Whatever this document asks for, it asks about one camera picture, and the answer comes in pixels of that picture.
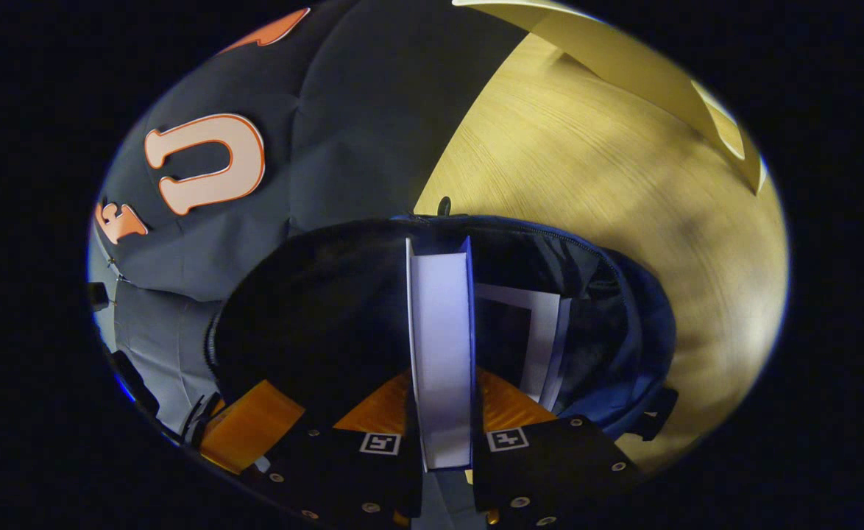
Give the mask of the blue cover book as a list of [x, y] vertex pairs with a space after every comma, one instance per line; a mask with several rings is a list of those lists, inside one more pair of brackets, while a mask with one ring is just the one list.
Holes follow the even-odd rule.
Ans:
[[472, 466], [475, 282], [470, 241], [451, 254], [406, 249], [411, 379], [425, 472]]

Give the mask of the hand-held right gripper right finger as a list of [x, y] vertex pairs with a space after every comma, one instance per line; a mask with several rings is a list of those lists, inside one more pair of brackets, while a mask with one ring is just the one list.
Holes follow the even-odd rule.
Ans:
[[642, 481], [642, 470], [600, 426], [559, 417], [488, 370], [476, 372], [472, 495], [490, 529], [573, 529]]

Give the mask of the white cover book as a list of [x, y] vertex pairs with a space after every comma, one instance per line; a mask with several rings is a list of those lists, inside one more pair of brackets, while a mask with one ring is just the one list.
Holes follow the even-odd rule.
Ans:
[[476, 284], [478, 364], [551, 410], [562, 386], [570, 305], [559, 293]]

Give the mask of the blue schoolbag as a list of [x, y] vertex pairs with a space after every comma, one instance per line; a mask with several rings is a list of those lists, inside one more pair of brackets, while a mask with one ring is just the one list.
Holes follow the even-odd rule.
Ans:
[[569, 299], [561, 386], [550, 407], [611, 439], [652, 440], [679, 393], [667, 375], [676, 321], [658, 278], [629, 256], [553, 226], [500, 216], [396, 216], [287, 239], [213, 316], [205, 359], [227, 402], [268, 380], [315, 417], [341, 418], [408, 369], [405, 244], [470, 244], [481, 284]]

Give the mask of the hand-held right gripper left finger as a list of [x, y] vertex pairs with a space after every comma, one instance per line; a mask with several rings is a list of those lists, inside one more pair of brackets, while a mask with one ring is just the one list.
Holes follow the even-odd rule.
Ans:
[[422, 512], [423, 462], [411, 373], [400, 372], [340, 420], [301, 420], [239, 483], [317, 528], [409, 528]]

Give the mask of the white bookshelf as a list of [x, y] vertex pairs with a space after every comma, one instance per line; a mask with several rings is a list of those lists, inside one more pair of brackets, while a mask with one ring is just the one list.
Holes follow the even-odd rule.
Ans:
[[554, 0], [451, 0], [556, 45], [601, 80], [637, 95], [698, 132], [745, 179], [753, 194], [768, 167], [744, 125], [681, 66], [630, 34]]

